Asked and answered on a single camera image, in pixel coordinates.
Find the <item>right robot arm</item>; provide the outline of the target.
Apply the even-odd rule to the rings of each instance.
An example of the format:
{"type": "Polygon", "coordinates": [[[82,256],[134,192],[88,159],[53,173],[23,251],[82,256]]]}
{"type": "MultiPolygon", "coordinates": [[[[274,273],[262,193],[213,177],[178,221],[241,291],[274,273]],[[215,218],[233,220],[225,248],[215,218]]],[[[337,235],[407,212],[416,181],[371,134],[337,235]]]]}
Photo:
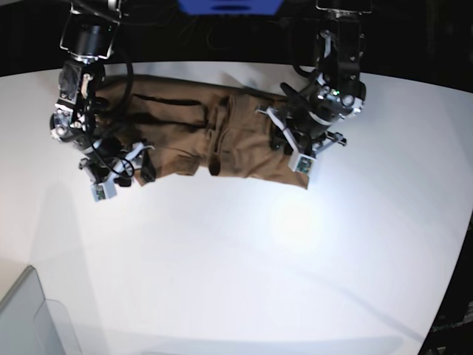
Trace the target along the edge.
{"type": "Polygon", "coordinates": [[[71,1],[60,48],[69,54],[58,78],[58,100],[50,117],[50,134],[82,155],[78,168],[92,190],[101,195],[116,186],[130,186],[135,177],[144,183],[156,178],[149,158],[151,145],[138,141],[125,145],[115,135],[118,124],[103,126],[101,118],[121,114],[132,94],[134,70],[126,62],[125,89],[111,105],[97,92],[106,79],[104,61],[113,54],[116,35],[126,23],[125,1],[71,1]]]}

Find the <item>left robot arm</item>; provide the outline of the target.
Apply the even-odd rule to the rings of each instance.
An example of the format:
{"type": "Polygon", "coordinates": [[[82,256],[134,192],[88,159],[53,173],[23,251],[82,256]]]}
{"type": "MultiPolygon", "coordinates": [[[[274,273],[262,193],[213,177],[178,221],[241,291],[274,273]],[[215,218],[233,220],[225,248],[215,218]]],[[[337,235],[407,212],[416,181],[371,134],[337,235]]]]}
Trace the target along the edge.
{"type": "Polygon", "coordinates": [[[361,17],[372,12],[371,1],[316,1],[321,13],[316,34],[315,63],[310,71],[294,64],[306,80],[295,89],[280,85],[286,102],[280,107],[260,109],[273,122],[270,149],[316,158],[327,148],[347,145],[333,124],[358,115],[363,109],[367,89],[361,81],[364,35],[361,17]]]}

